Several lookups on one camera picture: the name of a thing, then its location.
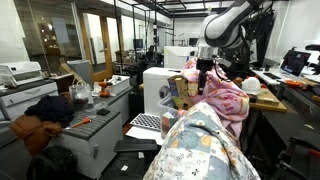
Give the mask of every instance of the brown jacket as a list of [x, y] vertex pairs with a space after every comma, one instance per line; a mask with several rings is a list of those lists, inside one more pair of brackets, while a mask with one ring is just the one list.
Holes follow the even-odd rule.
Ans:
[[10, 129], [24, 140], [27, 150], [34, 156], [47, 147], [52, 137], [61, 132], [61, 125], [40, 121], [37, 116], [22, 115], [10, 125]]

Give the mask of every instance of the door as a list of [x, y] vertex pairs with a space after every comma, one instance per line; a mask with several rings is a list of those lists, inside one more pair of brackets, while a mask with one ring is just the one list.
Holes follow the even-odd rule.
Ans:
[[111, 78], [113, 70], [107, 16], [81, 9], [78, 15], [92, 80], [98, 82]]

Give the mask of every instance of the white robotic arm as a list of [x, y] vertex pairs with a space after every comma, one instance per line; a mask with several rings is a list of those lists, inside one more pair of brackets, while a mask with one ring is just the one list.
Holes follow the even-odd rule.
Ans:
[[216, 54], [220, 47], [232, 47], [241, 43], [239, 24], [264, 1], [235, 0], [223, 13], [205, 18], [198, 42], [199, 95], [202, 95], [205, 86], [206, 72], [214, 65], [212, 55]]

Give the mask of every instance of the floral blanket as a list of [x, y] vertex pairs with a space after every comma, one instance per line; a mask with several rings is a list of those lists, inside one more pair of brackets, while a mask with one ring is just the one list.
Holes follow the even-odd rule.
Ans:
[[205, 102], [189, 109], [168, 132], [145, 180], [260, 179]]
[[217, 76], [218, 73], [220, 77], [226, 79], [225, 73], [218, 64], [207, 72], [203, 95], [198, 95], [199, 70], [196, 69], [196, 65], [197, 58], [193, 58], [182, 69], [182, 76], [189, 81], [189, 96], [195, 104], [201, 101], [207, 102], [217, 112], [223, 126], [239, 138], [242, 121], [248, 116], [249, 112], [248, 95], [232, 81], [222, 81]]

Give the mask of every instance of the black bag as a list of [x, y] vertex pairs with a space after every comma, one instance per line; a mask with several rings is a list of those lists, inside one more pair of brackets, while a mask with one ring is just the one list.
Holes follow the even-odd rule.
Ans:
[[36, 155], [28, 168], [28, 180], [74, 179], [77, 158], [69, 149], [52, 146]]

